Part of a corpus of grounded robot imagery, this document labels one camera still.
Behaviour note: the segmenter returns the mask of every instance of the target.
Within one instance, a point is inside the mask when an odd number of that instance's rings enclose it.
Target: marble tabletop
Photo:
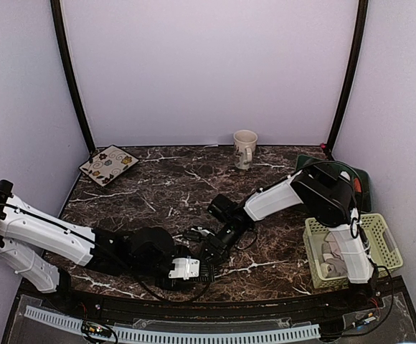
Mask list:
[[[217,194],[241,201],[261,186],[292,172],[300,154],[325,158],[319,147],[259,146],[253,167],[233,166],[233,147],[137,147],[124,148],[140,162],[111,184],[101,187],[81,176],[62,214],[62,219],[111,231],[133,231],[161,226],[176,242],[187,243],[182,232],[200,225],[219,230],[221,224],[207,212]],[[245,251],[232,250],[217,280],[202,302],[273,300],[312,295],[314,290],[303,230],[307,214],[286,209],[257,224],[258,239]],[[239,246],[252,239],[246,234]],[[111,277],[76,266],[50,252],[44,258],[65,268],[76,290],[102,295],[153,299],[130,276]],[[186,292],[153,290],[171,300],[184,300],[203,288]]]

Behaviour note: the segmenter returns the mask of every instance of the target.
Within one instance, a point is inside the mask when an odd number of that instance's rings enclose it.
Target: yellow basket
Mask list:
[[[378,265],[386,266],[390,272],[399,269],[404,262],[383,216],[380,214],[361,215],[361,224],[371,244],[372,260]],[[315,218],[306,219],[303,242],[306,246],[313,286],[315,288],[346,287],[349,282],[347,277],[324,278],[321,274],[320,265],[324,262],[321,245],[328,233],[329,228],[319,224]],[[380,277],[387,276],[386,271],[379,270]]]

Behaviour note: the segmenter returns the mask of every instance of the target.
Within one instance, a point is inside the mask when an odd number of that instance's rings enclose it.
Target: square plate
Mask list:
[[[136,157],[112,145],[90,158],[79,169],[94,182],[104,186],[137,162]]]

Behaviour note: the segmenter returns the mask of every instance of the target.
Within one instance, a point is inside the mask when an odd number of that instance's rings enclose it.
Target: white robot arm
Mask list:
[[[349,175],[318,164],[268,188],[259,188],[241,204],[218,195],[208,210],[226,224],[219,233],[205,236],[202,257],[212,264],[225,261],[230,248],[256,221],[297,204],[305,204],[320,223],[329,227],[346,263],[350,283],[368,283],[374,267],[369,242],[359,226],[359,210]]]
[[[0,258],[40,292],[69,291],[70,276],[28,244],[106,274],[152,276],[170,289],[177,280],[206,282],[200,274],[206,274],[208,267],[190,257],[188,250],[178,255],[173,238],[160,227],[139,229],[128,238],[116,236],[50,216],[24,203],[11,189],[10,182],[0,181]]]

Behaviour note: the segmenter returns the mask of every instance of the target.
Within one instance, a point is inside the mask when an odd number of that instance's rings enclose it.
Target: white wall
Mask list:
[[[371,1],[336,158],[371,176],[416,307],[416,1]]]
[[[49,1],[0,1],[0,179],[58,215],[88,156],[62,71]],[[0,342],[19,278],[0,262]]]
[[[339,99],[357,0],[63,1],[98,145],[318,145]]]

